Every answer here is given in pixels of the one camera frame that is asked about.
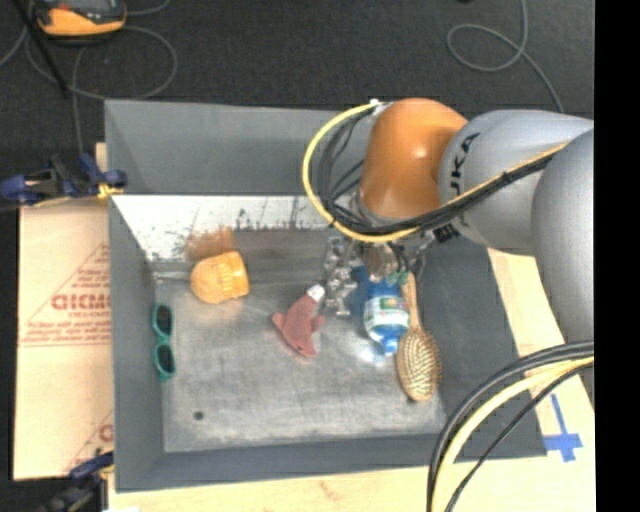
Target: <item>wooden hairbrush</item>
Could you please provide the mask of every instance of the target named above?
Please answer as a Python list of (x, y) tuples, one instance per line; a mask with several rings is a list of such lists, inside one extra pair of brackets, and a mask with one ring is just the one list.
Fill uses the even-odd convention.
[(402, 285), (402, 295), (409, 305), (409, 329), (398, 343), (396, 370), (405, 393), (422, 402), (431, 398), (440, 383), (440, 355), (433, 336), (420, 324), (416, 281), (412, 272)]

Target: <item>orange object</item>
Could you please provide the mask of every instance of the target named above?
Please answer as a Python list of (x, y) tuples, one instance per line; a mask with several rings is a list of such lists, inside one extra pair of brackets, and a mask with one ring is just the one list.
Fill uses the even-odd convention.
[(61, 4), (47, 12), (48, 23), (38, 19), (40, 28), (55, 37), (78, 37), (106, 34), (120, 30), (125, 18), (113, 21), (90, 20), (74, 12), (69, 5)]
[(240, 254), (229, 251), (197, 263), (191, 271), (191, 290), (209, 304), (247, 295), (249, 278)]
[(389, 219), (416, 217), (440, 206), (438, 172), (447, 145), (467, 120), (426, 98), (397, 101), (371, 132), (360, 201)]

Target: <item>blue bottle cap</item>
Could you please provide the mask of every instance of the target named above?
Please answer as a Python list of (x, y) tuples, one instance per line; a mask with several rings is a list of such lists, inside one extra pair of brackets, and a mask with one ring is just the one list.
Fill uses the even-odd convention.
[(398, 351), (398, 339), (396, 337), (384, 338), (382, 346), (384, 347), (384, 355), (392, 356)]

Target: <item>green sunglasses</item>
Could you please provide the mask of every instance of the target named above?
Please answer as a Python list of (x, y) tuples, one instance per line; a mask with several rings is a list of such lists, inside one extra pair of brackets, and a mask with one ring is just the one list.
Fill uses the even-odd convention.
[(151, 325), (158, 337), (158, 342), (153, 347), (153, 363), (160, 381), (165, 382), (176, 373), (176, 361), (169, 344), (173, 327), (173, 314), (169, 306), (156, 304), (153, 307)]

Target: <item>gray bin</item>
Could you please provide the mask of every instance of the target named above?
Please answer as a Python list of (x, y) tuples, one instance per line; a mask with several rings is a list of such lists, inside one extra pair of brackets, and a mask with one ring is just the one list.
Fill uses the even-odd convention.
[[(430, 249), (419, 283), (443, 381), (412, 403), (393, 360), (371, 360), (357, 316), (328, 321), (304, 359), (269, 317), (319, 277), (335, 235), (304, 197), (306, 145), (333, 112), (108, 101), (108, 164), (130, 184), (110, 204), (116, 488), (184, 487), (428, 463), (447, 414), (516, 358), (486, 250), (463, 239)], [(370, 121), (344, 154), (364, 153)], [(248, 296), (212, 306), (190, 292), (184, 242), (228, 225), (247, 263)], [(178, 371), (152, 364), (155, 302), (175, 315)], [(517, 407), (465, 447), (477, 457)], [(542, 455), (534, 417), (496, 455)]]

